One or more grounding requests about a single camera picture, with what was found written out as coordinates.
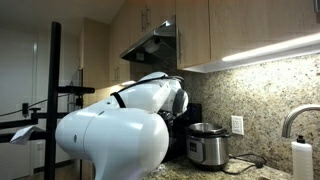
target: soap dispenser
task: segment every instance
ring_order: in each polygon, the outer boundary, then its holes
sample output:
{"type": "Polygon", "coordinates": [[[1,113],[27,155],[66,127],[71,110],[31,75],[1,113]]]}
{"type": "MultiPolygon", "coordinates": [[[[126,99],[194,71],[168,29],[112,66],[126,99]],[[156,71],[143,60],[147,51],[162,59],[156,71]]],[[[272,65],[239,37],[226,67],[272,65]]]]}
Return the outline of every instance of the soap dispenser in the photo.
{"type": "Polygon", "coordinates": [[[294,180],[313,180],[312,146],[302,135],[291,143],[294,180]]]}

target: faucet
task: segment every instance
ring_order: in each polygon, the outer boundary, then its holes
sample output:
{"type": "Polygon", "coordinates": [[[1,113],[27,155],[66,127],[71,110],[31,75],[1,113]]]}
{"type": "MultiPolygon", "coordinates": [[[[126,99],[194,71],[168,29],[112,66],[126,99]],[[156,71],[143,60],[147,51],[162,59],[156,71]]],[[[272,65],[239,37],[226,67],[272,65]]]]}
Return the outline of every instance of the faucet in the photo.
{"type": "Polygon", "coordinates": [[[310,110],[317,110],[320,111],[320,105],[317,104],[307,104],[299,106],[293,109],[286,117],[283,126],[282,126],[282,137],[289,138],[291,132],[291,125],[293,120],[302,112],[310,111],[310,110]]]}

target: electrical outlet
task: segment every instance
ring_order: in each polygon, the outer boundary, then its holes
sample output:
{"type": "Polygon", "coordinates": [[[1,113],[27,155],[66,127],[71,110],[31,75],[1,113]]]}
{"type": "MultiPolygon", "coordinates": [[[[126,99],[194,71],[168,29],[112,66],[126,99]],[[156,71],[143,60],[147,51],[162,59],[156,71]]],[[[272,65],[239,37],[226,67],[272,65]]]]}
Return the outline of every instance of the electrical outlet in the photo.
{"type": "Polygon", "coordinates": [[[231,116],[232,133],[244,135],[243,117],[231,116]]]}

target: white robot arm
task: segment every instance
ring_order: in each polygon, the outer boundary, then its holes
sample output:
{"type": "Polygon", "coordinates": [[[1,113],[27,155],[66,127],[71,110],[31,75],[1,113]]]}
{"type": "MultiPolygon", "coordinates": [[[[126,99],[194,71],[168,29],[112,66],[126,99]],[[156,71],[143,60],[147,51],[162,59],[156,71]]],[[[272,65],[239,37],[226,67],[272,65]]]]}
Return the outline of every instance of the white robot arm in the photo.
{"type": "Polygon", "coordinates": [[[159,110],[179,116],[188,96],[180,77],[155,72],[112,96],[72,112],[58,124],[58,145],[93,161],[96,180],[142,179],[163,160],[169,134],[159,110]]]}

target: range hood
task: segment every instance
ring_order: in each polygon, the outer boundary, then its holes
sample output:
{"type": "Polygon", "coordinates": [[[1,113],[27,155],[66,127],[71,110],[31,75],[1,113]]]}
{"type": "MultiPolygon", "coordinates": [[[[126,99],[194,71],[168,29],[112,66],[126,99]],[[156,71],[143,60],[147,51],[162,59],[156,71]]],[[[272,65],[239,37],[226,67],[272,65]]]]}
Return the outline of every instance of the range hood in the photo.
{"type": "Polygon", "coordinates": [[[176,18],[173,16],[160,27],[148,32],[120,57],[132,62],[155,64],[176,59],[176,52],[176,18]]]}

